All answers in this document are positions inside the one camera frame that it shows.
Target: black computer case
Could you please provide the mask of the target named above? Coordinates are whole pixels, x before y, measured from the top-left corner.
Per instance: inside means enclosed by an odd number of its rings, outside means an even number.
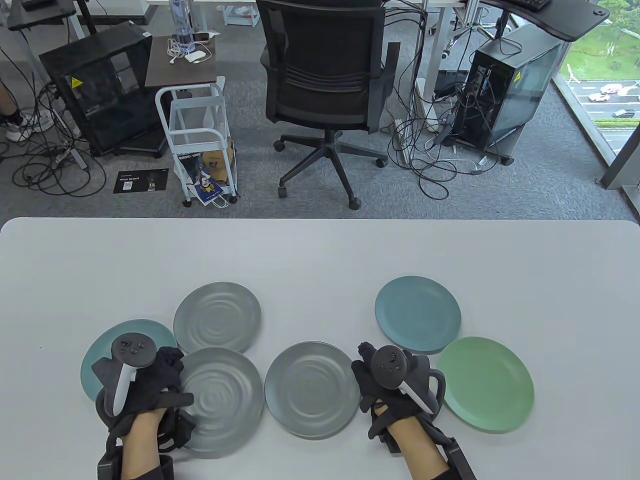
[[[484,150],[531,120],[563,43],[528,24],[479,48],[456,111],[455,137]]]
[[[125,22],[40,55],[92,153],[104,155],[157,129],[145,79],[152,38]]]

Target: glove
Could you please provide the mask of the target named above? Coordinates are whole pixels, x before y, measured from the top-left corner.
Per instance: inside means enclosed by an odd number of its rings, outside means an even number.
[[[166,433],[164,430],[171,428],[173,421],[167,420],[169,417],[173,418],[173,409],[193,404],[193,394],[180,392],[183,356],[177,348],[161,347],[151,365],[136,371],[136,381],[129,385],[122,412],[116,417],[107,414],[104,408],[104,389],[100,391],[95,400],[95,409],[109,429],[107,451],[110,451],[112,446],[115,448],[116,438],[130,432],[133,420],[139,413],[159,408],[169,409],[171,415],[163,419],[159,428],[159,434],[163,434]]]
[[[352,362],[351,370],[353,370],[360,387],[360,395],[362,396],[360,409],[363,412],[371,410],[372,424],[369,429],[369,438],[373,439],[376,435],[381,435],[380,440],[387,442],[390,438],[387,430],[388,426],[398,420],[413,417],[420,413],[422,409],[407,395],[400,393],[399,390],[387,390],[373,378],[371,358],[375,352],[376,348],[370,343],[361,343],[358,347],[358,353],[362,360]],[[412,355],[409,351],[403,350],[403,352],[408,358],[411,358]],[[386,405],[387,410],[382,415],[377,416],[373,410],[382,405]]]

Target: textured gray plate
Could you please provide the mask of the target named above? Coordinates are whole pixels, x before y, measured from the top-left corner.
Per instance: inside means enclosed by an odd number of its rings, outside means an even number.
[[[302,342],[280,353],[269,367],[264,391],[280,425],[310,440],[346,427],[360,400],[351,359],[323,342]]]
[[[185,353],[207,347],[243,352],[260,332],[260,317],[260,303],[247,288],[215,282],[182,300],[173,318],[173,334]]]
[[[260,374],[241,353],[205,348],[182,359],[182,388],[195,397],[185,411],[196,419],[186,447],[220,458],[242,447],[258,428],[264,407]]]

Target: water bottle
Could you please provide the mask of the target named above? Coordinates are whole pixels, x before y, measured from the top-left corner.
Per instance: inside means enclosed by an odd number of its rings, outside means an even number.
[[[171,0],[171,15],[175,25],[175,37],[183,54],[195,51],[193,43],[193,30],[189,21],[188,0]]]

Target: black office chair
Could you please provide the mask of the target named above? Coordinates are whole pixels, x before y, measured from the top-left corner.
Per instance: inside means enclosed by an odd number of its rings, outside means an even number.
[[[348,2],[362,0],[341,1],[344,6],[338,8],[257,0],[267,40],[260,62],[267,70],[267,118],[324,130],[324,138],[282,135],[273,144],[279,152],[286,141],[315,149],[280,179],[278,196],[286,197],[285,183],[326,157],[349,195],[349,208],[357,210],[360,201],[339,154],[372,157],[383,168],[387,153],[350,145],[338,137],[343,130],[378,131],[380,114],[393,89],[400,43],[389,43],[382,67],[385,9],[347,8]]]

